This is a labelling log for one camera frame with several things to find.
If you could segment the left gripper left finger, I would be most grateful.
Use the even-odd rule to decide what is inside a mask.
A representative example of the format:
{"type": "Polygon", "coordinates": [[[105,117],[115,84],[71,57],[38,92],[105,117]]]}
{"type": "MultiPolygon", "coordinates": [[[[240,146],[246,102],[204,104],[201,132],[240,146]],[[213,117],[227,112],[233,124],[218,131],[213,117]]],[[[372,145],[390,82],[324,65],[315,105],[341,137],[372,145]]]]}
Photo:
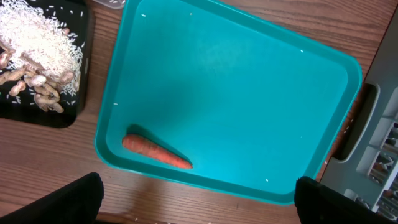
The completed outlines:
{"type": "Polygon", "coordinates": [[[92,172],[1,217],[1,223],[93,223],[103,197],[101,177],[92,172]]]}

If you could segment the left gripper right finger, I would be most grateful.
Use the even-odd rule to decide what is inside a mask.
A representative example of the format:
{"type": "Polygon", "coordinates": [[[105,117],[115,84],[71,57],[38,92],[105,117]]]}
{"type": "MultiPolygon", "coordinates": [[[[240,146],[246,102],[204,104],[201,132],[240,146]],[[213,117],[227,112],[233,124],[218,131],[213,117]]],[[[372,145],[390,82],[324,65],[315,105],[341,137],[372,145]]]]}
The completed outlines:
{"type": "Polygon", "coordinates": [[[394,224],[306,176],[296,182],[294,205],[303,224],[394,224]]]}

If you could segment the orange carrot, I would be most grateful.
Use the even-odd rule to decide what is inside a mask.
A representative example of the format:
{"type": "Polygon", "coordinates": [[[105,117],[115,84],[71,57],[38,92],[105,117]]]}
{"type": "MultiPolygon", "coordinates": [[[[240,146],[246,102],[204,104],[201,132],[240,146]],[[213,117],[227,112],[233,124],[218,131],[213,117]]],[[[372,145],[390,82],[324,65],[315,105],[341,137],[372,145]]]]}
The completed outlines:
{"type": "Polygon", "coordinates": [[[124,136],[122,145],[137,154],[150,157],[165,164],[175,166],[181,169],[192,169],[190,162],[182,157],[158,146],[154,142],[136,134],[128,134],[124,136]]]}

